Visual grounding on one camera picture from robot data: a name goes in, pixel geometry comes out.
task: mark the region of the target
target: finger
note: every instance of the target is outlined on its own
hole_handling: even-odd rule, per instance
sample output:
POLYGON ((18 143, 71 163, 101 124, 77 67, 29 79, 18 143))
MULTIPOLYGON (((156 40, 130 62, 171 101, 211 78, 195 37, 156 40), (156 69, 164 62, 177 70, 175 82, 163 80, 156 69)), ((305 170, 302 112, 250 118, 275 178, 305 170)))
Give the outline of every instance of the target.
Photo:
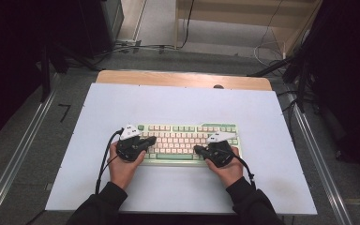
POLYGON ((110 145, 110 156, 107 159, 107 162, 109 162, 112 158, 116 157, 116 145, 118 142, 114 142, 110 145))
POLYGON ((144 156, 145 156, 146 153, 147 153, 147 152, 144 150, 144 151, 142 151, 142 152, 139 154, 139 156, 136 158, 136 160, 134 161, 134 163, 135 163, 137 166, 140 165, 140 164, 143 162, 144 156))
POLYGON ((213 163, 210 159, 206 159, 205 162, 211 171, 216 172, 218 170, 215 163, 213 163))
POLYGON ((231 146, 231 149, 236 156, 239 156, 239 149, 237 147, 231 146))

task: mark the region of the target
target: metal rail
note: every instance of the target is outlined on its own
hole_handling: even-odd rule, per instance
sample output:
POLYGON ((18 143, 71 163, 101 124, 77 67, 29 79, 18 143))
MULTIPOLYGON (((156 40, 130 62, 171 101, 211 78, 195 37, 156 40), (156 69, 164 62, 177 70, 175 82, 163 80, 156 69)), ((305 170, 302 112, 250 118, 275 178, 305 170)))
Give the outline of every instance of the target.
MULTIPOLYGON (((295 97, 293 95, 289 95, 289 99, 292 102, 293 100, 295 100, 295 97)), ((323 155, 321 153, 321 149, 317 144, 317 141, 315 140, 315 137, 311 131, 306 115, 300 112, 300 109, 297 107, 297 105, 295 105, 294 110, 297 122, 306 140, 308 150, 312 156, 318 175, 321 178, 323 187, 328 196, 328 200, 332 205, 332 209, 335 213, 337 223, 341 225, 353 225, 346 205, 338 191, 335 180, 333 179, 332 174, 330 173, 329 168, 326 165, 325 159, 323 158, 323 155)))
POLYGON ((52 101, 56 93, 56 87, 60 83, 60 76, 56 73, 52 79, 52 91, 46 98, 44 103, 40 103, 37 112, 35 113, 33 119, 31 120, 30 125, 22 136, 22 140, 17 146, 16 151, 13 154, 10 162, 5 168, 3 174, 0 177, 0 206, 4 201, 5 197, 8 194, 11 184, 13 183, 14 178, 16 177, 17 172, 19 171, 22 163, 25 159, 25 156, 28 153, 28 150, 34 140, 36 134, 38 133, 39 127, 45 118, 46 113, 48 112, 52 101))

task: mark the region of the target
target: person's left hand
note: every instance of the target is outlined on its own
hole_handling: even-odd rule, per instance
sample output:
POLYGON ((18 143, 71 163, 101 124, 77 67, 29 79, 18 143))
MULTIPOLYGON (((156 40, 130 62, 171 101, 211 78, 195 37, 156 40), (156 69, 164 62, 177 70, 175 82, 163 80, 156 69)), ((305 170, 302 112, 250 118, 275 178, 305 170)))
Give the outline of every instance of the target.
POLYGON ((117 142, 111 144, 110 157, 107 159, 107 162, 109 162, 111 159, 116 157, 116 159, 109 164, 110 180, 121 189, 125 190, 130 184, 137 167, 143 162, 146 152, 142 151, 133 162, 124 161, 116 155, 116 145, 117 142))

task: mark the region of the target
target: hand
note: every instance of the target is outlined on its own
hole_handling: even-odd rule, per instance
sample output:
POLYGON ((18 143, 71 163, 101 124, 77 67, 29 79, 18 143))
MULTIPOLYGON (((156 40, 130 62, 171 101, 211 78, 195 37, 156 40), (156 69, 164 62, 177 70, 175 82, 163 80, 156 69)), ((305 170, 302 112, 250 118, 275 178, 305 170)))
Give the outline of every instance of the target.
POLYGON ((109 165, 110 180, 121 189, 125 190, 130 184, 137 167, 143 162, 146 152, 142 151, 133 162, 124 161, 116 155, 116 145, 117 142, 111 144, 110 157, 107 159, 107 162, 109 162, 111 159, 116 158, 109 165))
MULTIPOLYGON (((239 156, 238 148, 231 147, 231 149, 237 156, 239 156)), ((210 159, 206 159, 205 162, 209 169, 218 175, 221 183, 223 183, 226 188, 244 176, 244 167, 236 158, 233 158, 227 166, 221 168, 217 168, 210 159)))

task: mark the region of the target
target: person's right hand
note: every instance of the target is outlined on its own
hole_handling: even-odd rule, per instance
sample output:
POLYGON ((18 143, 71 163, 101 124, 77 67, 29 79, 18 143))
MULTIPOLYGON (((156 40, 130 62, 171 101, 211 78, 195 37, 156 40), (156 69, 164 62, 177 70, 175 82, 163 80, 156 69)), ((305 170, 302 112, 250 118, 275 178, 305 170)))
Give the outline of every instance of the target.
MULTIPOLYGON (((231 149, 237 156, 239 156, 238 148, 231 147, 231 149)), ((209 169, 218 175, 221 182, 226 188, 232 185, 235 181, 239 180, 239 178, 244 176, 244 166, 236 158, 233 158, 227 166, 221 168, 217 168, 210 159, 206 159, 205 162, 209 169)))

